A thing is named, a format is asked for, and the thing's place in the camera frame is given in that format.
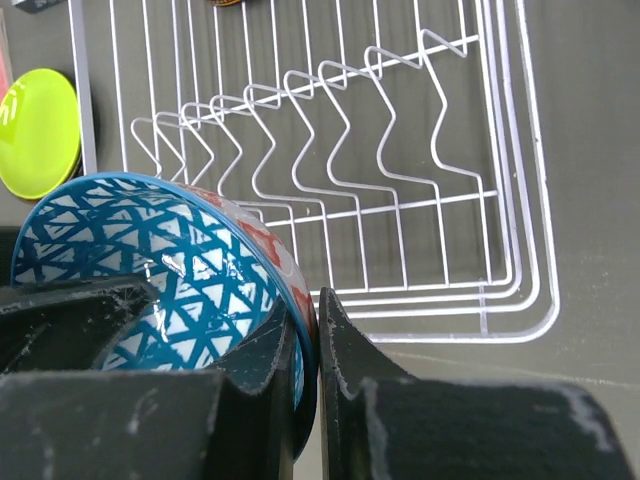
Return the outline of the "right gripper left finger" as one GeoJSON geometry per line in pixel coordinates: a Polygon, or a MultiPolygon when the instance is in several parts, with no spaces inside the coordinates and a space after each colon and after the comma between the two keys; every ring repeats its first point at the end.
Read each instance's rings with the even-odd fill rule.
{"type": "Polygon", "coordinates": [[[285,304],[205,369],[99,372],[98,357],[155,296],[139,277],[2,289],[3,478],[292,477],[285,304]]]}

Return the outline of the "red white patterned bowl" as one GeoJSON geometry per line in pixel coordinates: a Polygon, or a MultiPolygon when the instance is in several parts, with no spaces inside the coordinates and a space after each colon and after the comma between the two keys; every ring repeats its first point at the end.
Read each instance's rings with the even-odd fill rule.
{"type": "Polygon", "coordinates": [[[240,345],[277,301],[297,338],[294,450],[316,412],[317,320],[298,264],[282,241],[235,202],[153,176],[107,172],[45,196],[21,227],[10,281],[141,275],[158,292],[98,364],[109,370],[190,371],[240,345]]]}

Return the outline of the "green plate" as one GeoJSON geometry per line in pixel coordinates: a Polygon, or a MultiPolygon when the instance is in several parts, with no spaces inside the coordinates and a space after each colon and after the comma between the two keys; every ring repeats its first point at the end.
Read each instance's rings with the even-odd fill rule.
{"type": "Polygon", "coordinates": [[[13,195],[38,200],[78,169],[80,120],[75,87],[57,70],[21,75],[1,102],[1,181],[13,195]]]}

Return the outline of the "white wire dish rack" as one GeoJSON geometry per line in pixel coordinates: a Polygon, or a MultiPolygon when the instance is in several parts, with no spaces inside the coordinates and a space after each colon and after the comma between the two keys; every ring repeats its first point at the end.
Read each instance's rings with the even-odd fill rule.
{"type": "Polygon", "coordinates": [[[522,1],[72,1],[84,169],[234,200],[380,343],[517,344],[559,279],[522,1]]]}

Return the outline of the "black skull mug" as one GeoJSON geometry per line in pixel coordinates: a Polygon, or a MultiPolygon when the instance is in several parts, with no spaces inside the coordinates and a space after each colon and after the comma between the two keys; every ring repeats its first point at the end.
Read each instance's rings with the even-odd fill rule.
{"type": "Polygon", "coordinates": [[[229,7],[243,2],[242,0],[211,0],[215,7],[229,7]]]}

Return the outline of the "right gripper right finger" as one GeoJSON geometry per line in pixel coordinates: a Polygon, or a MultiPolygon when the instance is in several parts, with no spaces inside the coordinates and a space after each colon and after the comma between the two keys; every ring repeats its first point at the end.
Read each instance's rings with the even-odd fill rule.
{"type": "Polygon", "coordinates": [[[605,410],[558,382],[420,379],[319,300],[328,479],[630,479],[605,410]]]}

